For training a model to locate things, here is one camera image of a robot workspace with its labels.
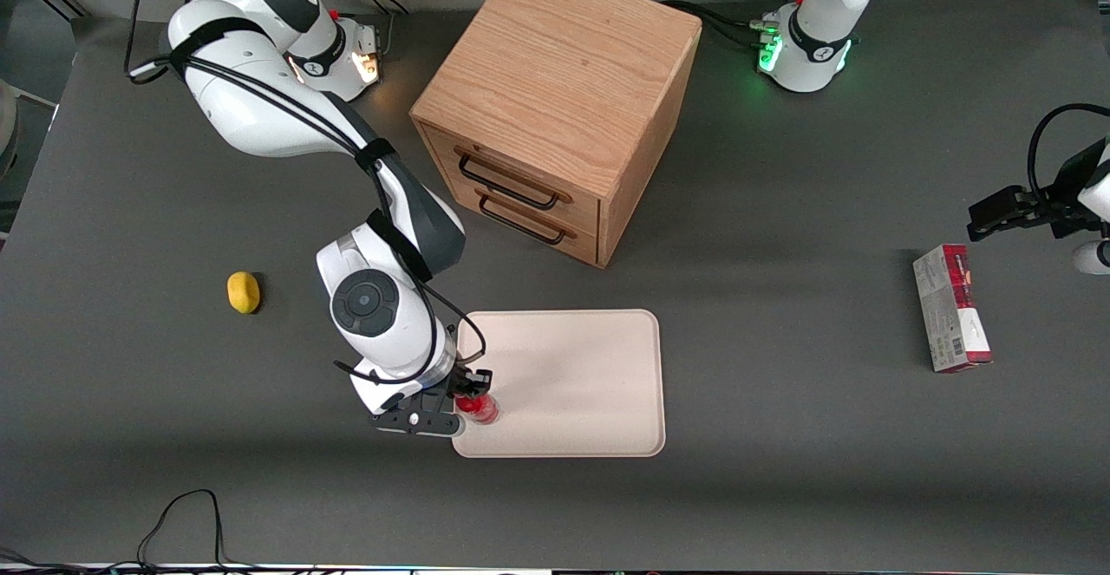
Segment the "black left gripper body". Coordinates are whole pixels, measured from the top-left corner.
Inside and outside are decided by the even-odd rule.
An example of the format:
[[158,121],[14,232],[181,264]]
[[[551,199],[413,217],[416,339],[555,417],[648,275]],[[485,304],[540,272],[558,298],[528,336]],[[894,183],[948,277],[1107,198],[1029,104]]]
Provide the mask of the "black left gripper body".
[[1061,202],[1077,203],[1091,214],[1109,212],[1109,148],[1088,147],[1070,157],[1059,169],[1054,196]]

